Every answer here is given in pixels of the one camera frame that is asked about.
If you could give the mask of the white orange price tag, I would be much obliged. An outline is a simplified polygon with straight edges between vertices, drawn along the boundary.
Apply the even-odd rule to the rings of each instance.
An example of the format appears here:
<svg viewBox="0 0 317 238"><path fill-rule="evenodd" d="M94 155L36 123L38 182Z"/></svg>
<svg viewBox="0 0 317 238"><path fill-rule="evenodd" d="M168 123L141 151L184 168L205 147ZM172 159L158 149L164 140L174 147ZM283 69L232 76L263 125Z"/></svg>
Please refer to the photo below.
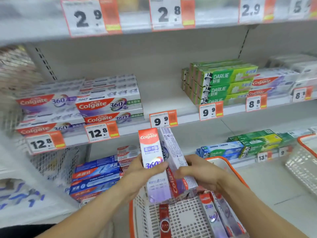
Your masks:
<svg viewBox="0 0 317 238"><path fill-rule="evenodd" d="M277 0L240 0L239 24L269 23L274 19Z"/></svg>
<svg viewBox="0 0 317 238"><path fill-rule="evenodd" d="M291 0L289 20L317 20L317 0Z"/></svg>
<svg viewBox="0 0 317 238"><path fill-rule="evenodd" d="M266 151L266 152L261 152L257 154L256 157L256 162L264 162L272 159L272 152L271 151Z"/></svg>
<svg viewBox="0 0 317 238"><path fill-rule="evenodd" d="M122 34L117 0L60 0L71 38Z"/></svg>
<svg viewBox="0 0 317 238"><path fill-rule="evenodd" d="M279 157L288 156L293 151L293 146L289 145L285 147L280 147L278 150L279 150Z"/></svg>
<svg viewBox="0 0 317 238"><path fill-rule="evenodd" d="M149 0L152 31L195 28L195 0Z"/></svg>

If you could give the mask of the stack of green yellow boxes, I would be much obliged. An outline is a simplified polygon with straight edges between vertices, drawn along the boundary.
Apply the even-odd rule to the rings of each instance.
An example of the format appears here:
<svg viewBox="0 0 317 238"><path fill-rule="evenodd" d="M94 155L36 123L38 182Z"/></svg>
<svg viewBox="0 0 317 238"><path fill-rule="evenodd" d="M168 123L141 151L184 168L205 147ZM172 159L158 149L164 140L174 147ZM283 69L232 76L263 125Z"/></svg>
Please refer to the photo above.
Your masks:
<svg viewBox="0 0 317 238"><path fill-rule="evenodd" d="M271 129L266 129L232 136L227 139L227 142L240 141L244 147L239 158L245 158L261 152L288 146L292 144L297 137L298 134L294 131L275 133Z"/></svg>

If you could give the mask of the stack of white red toothpaste boxes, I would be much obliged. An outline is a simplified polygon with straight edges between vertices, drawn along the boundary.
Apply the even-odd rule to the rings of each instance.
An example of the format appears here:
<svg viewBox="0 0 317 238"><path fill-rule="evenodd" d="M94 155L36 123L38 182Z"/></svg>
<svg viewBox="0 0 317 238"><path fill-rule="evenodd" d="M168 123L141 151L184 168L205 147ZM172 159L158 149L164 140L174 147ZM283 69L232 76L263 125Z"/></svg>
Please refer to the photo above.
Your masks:
<svg viewBox="0 0 317 238"><path fill-rule="evenodd" d="M268 97L289 95L300 73L288 68L263 68L257 71L247 96Z"/></svg>

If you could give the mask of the person's right hand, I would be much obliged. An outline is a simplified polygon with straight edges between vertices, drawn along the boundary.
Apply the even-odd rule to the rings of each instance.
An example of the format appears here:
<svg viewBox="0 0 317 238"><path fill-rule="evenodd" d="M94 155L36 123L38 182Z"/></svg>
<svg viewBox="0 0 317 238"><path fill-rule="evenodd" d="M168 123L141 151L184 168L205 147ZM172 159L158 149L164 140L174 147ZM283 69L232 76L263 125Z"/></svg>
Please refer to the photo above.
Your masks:
<svg viewBox="0 0 317 238"><path fill-rule="evenodd" d="M227 177L227 171L195 154L186 155L185 160L188 166L180 168L192 168L191 177L196 180L199 186L209 191L221 190L221 181Z"/></svg>

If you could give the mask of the person's right forearm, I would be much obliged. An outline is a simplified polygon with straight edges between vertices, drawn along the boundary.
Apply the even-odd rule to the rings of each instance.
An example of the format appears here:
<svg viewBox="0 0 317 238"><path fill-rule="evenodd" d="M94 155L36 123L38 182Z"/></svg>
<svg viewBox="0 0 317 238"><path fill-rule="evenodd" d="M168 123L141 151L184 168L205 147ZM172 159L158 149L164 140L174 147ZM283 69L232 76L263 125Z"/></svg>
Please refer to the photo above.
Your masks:
<svg viewBox="0 0 317 238"><path fill-rule="evenodd" d="M236 177L225 174L217 181L217 187L251 238L308 238Z"/></svg>

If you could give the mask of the stack of purple toothpaste boxes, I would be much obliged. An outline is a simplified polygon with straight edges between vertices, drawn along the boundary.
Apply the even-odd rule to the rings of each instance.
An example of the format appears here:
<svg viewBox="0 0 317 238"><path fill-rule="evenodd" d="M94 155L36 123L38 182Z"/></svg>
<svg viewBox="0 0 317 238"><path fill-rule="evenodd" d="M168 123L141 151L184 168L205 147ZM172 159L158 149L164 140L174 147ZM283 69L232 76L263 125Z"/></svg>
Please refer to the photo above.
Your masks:
<svg viewBox="0 0 317 238"><path fill-rule="evenodd" d="M82 135L85 120L75 105L85 79L45 83L16 94L25 112L16 131L23 136L60 131L64 137Z"/></svg>

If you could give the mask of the stack of blue toothpaste boxes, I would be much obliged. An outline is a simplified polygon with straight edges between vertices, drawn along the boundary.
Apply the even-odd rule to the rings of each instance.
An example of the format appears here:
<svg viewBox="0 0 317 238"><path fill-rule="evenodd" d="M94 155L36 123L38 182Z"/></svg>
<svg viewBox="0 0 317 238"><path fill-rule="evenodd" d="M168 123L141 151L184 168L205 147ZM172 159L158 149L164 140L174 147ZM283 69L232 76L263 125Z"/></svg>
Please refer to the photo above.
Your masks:
<svg viewBox="0 0 317 238"><path fill-rule="evenodd" d="M78 165L72 175L69 195L77 201L108 190L120 179L117 156L108 156Z"/></svg>

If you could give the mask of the white toothpaste box showing back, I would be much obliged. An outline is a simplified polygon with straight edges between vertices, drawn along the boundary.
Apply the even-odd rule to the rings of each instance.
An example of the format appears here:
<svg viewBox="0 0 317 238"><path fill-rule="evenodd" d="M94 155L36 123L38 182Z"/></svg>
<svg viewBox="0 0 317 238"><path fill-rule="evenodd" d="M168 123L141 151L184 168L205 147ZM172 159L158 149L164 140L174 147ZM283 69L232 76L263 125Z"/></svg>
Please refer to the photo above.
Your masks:
<svg viewBox="0 0 317 238"><path fill-rule="evenodd" d="M196 193L198 184L194 177L185 176L181 179L175 178L175 172L180 167L187 167L188 163L170 128L158 128L159 140L164 161L168 162L166 169L168 181L173 198L188 198Z"/></svg>

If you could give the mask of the stack of green toothpaste boxes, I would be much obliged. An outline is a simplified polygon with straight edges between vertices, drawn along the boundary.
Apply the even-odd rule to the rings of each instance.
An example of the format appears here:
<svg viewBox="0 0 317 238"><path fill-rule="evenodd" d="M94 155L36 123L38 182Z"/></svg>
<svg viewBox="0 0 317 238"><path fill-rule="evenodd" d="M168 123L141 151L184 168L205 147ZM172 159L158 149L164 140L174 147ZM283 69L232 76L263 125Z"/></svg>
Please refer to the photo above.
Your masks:
<svg viewBox="0 0 317 238"><path fill-rule="evenodd" d="M251 91L257 71L257 65L239 59L193 62L181 71L181 87L195 105L232 105Z"/></svg>

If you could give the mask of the person's left forearm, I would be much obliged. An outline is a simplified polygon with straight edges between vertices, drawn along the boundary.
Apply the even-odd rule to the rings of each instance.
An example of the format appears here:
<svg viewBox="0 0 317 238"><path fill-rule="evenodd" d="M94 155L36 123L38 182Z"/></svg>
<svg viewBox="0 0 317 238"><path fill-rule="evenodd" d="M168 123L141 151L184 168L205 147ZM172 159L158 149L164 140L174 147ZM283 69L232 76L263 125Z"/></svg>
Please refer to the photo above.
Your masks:
<svg viewBox="0 0 317 238"><path fill-rule="evenodd" d="M35 238L96 238L118 208L131 201L140 187L121 180L60 223Z"/></svg>

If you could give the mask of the white basket with orange rim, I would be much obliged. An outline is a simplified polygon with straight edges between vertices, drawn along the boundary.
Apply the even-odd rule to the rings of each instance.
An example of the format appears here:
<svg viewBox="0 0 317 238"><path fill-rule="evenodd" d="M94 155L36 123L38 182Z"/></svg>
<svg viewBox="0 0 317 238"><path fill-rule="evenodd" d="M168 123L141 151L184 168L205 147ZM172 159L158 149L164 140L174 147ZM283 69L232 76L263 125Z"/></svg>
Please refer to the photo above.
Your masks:
<svg viewBox="0 0 317 238"><path fill-rule="evenodd" d="M317 134L298 137L285 166L295 179L317 197Z"/></svg>
<svg viewBox="0 0 317 238"><path fill-rule="evenodd" d="M168 201L172 238L214 238L197 192ZM130 238L160 238L159 204L150 203L146 187L129 204Z"/></svg>

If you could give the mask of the white purple toothpaste box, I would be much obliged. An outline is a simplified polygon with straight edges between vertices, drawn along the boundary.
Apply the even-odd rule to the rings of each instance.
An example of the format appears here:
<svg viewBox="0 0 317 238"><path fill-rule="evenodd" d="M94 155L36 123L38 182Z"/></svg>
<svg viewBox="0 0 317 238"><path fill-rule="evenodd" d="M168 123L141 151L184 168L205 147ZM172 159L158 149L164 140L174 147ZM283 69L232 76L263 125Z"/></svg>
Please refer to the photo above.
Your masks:
<svg viewBox="0 0 317 238"><path fill-rule="evenodd" d="M164 162L157 128L139 130L139 141L142 154L142 164L146 169L153 168ZM146 183L150 203L163 203L171 196L166 170L154 175Z"/></svg>

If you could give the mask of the purple red toothpaste box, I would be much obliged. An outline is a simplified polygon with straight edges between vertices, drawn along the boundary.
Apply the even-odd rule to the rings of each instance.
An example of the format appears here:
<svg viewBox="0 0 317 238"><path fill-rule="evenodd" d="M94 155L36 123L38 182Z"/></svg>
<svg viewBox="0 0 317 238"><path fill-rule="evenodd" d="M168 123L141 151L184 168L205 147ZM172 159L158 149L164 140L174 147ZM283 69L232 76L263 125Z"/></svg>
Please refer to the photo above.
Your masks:
<svg viewBox="0 0 317 238"><path fill-rule="evenodd" d="M247 232L246 229L237 218L236 214L234 213L228 202L225 200L225 198L222 196L222 194L216 193L216 198L220 203L220 206L226 216L226 220L230 225L234 235L239 236L241 234L245 234Z"/></svg>
<svg viewBox="0 0 317 238"><path fill-rule="evenodd" d="M199 199L202 203L206 219L208 220L208 224L212 230L214 238L228 238L219 214L211 199L211 195L209 193L203 193L199 195Z"/></svg>

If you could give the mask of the stack of light blue boxes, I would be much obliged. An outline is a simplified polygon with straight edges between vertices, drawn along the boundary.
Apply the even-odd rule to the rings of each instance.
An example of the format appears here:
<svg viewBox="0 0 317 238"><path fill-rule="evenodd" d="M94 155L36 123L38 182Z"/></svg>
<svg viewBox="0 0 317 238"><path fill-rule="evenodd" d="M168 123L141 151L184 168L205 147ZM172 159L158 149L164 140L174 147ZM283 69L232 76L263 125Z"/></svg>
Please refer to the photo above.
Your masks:
<svg viewBox="0 0 317 238"><path fill-rule="evenodd" d="M209 157L222 156L227 160L238 159L244 145L240 141L232 141L212 146L203 146L196 149L195 154L206 159Z"/></svg>

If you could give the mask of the white metal shelf board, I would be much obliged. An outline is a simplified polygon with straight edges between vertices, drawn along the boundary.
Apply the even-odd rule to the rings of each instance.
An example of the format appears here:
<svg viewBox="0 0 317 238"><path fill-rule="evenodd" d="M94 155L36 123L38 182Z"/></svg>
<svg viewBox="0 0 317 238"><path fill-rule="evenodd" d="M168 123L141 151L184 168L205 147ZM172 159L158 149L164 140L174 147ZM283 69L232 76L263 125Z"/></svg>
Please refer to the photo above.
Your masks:
<svg viewBox="0 0 317 238"><path fill-rule="evenodd" d="M282 114L256 114L255 112L221 120L198 121L171 128L184 155L194 154L197 148L227 141L228 137L271 129L277 133L307 129L317 125L317 110L300 114L283 111Z"/></svg>
<svg viewBox="0 0 317 238"><path fill-rule="evenodd" d="M133 124L149 122L149 115L157 112L165 112L175 109L177 111L177 116L184 116L197 112L198 107L192 103L192 101L189 99L186 93L181 89L178 80L170 83L168 82L168 80L163 80L161 82L144 81L139 84L139 87L141 91L142 106L145 115L144 120L137 123L119 126L119 128L130 126ZM294 114L300 114L301 116L303 116L303 112L308 110L317 110L317 99L274 106L266 108L264 110L241 112L211 120L221 120L224 117L232 117L248 113L252 114L253 112L255 112L256 114L265 114L268 112L272 112L275 115L282 114L283 111L286 111ZM90 158L97 159L104 156L113 155L116 153L117 147L136 143L138 141L137 136L137 133L133 133L130 135L120 136L116 139L93 143L90 147Z"/></svg>
<svg viewBox="0 0 317 238"><path fill-rule="evenodd" d="M288 19L290 1L276 1L272 22L294 21ZM239 2L195 0L195 28L240 25ZM152 32L149 0L117 4L122 34ZM0 46L69 38L60 0L0 0Z"/></svg>

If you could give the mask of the white bag with blue print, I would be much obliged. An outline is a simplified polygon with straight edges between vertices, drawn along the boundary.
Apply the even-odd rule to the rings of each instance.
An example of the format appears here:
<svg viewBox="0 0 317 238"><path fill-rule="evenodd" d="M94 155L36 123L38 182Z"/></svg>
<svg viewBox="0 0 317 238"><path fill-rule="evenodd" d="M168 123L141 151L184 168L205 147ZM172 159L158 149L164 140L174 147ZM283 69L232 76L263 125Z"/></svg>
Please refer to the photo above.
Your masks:
<svg viewBox="0 0 317 238"><path fill-rule="evenodd" d="M61 219L79 204L59 188L36 189L21 179L0 180L0 228Z"/></svg>

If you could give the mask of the row of shelf price tags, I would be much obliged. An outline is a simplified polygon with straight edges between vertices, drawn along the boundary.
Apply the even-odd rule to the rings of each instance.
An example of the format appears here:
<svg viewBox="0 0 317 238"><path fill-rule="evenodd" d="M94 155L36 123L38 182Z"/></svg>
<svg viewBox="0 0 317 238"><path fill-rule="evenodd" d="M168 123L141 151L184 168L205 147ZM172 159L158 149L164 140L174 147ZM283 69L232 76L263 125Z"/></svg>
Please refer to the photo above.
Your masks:
<svg viewBox="0 0 317 238"><path fill-rule="evenodd" d="M195 121L206 121L233 115L241 112L252 112L290 103L304 102L317 99L317 87L305 86L295 88L291 95L281 97L267 97L264 90L255 90L246 97L243 104L223 106L223 101L199 105L197 112L184 116L177 116L176 110L150 114L149 122L117 127L115 121L103 121L97 124L85 125L85 134L75 136L71 140L62 136L60 131L46 132L24 138L31 155L65 149L71 146L91 144L95 142L119 138L120 136L137 133L141 129L175 127L180 124Z"/></svg>

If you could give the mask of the person's left hand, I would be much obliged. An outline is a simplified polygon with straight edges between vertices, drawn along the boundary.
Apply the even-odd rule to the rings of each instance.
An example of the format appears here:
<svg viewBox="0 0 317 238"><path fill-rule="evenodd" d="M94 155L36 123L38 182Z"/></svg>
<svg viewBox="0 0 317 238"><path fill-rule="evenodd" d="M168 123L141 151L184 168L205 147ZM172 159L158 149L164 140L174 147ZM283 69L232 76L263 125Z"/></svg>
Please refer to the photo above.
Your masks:
<svg viewBox="0 0 317 238"><path fill-rule="evenodd" d="M119 194L122 196L122 203L126 204L133 200L139 190L154 176L144 176L142 155L139 154L129 165L129 168L118 183L120 187Z"/></svg>

